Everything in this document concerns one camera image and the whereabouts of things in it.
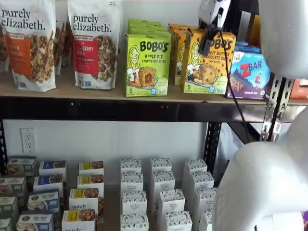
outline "black cable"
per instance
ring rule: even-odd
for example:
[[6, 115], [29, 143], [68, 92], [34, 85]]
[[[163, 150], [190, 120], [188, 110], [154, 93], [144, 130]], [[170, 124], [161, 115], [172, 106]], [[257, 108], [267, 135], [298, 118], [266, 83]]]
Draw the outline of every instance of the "black cable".
[[220, 37], [221, 37], [221, 44], [223, 44], [223, 49], [225, 51], [225, 61], [226, 61], [226, 71], [227, 71], [227, 78], [228, 78], [228, 85], [227, 87], [230, 88], [230, 91], [231, 91], [231, 95], [232, 95], [232, 98], [235, 102], [235, 105], [237, 107], [237, 109], [239, 110], [239, 113], [241, 115], [241, 118], [242, 118], [242, 121], [244, 123], [244, 128], [245, 128], [245, 132], [246, 132], [246, 137], [247, 137], [247, 143], [249, 143], [249, 136], [248, 136], [248, 129], [247, 129], [247, 125], [246, 125], [246, 121], [245, 121], [245, 118], [243, 116], [243, 113], [242, 113], [242, 110], [235, 98], [235, 95], [234, 95], [234, 92], [233, 92], [233, 89], [231, 87], [231, 83], [230, 83], [230, 74], [229, 74], [229, 69], [228, 69], [228, 57], [227, 57], [227, 50], [226, 50], [226, 44], [224, 44], [224, 40], [223, 40], [223, 36], [222, 36], [222, 32], [221, 30], [219, 30], [219, 33], [220, 33]]

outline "electrical outlet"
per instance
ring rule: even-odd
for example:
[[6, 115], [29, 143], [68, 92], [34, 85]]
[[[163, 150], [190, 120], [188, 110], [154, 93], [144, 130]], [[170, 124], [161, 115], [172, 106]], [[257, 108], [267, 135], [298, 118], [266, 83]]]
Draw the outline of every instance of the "electrical outlet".
[[23, 144], [23, 153], [36, 153], [35, 142], [35, 129], [34, 128], [21, 128], [21, 140]]

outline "granola cluster image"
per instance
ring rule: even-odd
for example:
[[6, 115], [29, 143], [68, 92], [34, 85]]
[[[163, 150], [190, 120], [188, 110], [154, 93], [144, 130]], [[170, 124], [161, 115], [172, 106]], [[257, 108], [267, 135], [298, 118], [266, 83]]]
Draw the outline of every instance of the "granola cluster image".
[[32, 35], [30, 37], [30, 62], [32, 76], [27, 76], [30, 81], [42, 83], [49, 80], [54, 66], [53, 59], [53, 31], [50, 37]]
[[97, 80], [107, 81], [114, 76], [116, 70], [116, 49], [111, 38], [108, 36], [98, 36], [98, 74], [92, 75]]

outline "purely elizabeth granola bag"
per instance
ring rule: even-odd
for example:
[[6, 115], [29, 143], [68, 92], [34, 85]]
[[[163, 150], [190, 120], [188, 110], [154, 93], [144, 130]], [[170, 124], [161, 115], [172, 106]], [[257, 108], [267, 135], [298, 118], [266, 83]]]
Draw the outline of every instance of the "purely elizabeth granola bag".
[[120, 0], [68, 0], [76, 86], [115, 87], [121, 7]]
[[0, 20], [18, 88], [54, 89], [54, 0], [0, 0]]

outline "bobo's logo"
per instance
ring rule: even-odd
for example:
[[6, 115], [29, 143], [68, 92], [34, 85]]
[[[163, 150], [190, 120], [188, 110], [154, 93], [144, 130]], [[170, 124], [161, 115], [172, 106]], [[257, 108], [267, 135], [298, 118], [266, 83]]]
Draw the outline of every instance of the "bobo's logo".
[[140, 42], [140, 51], [152, 50], [153, 52], [162, 51], [166, 52], [168, 50], [168, 42]]

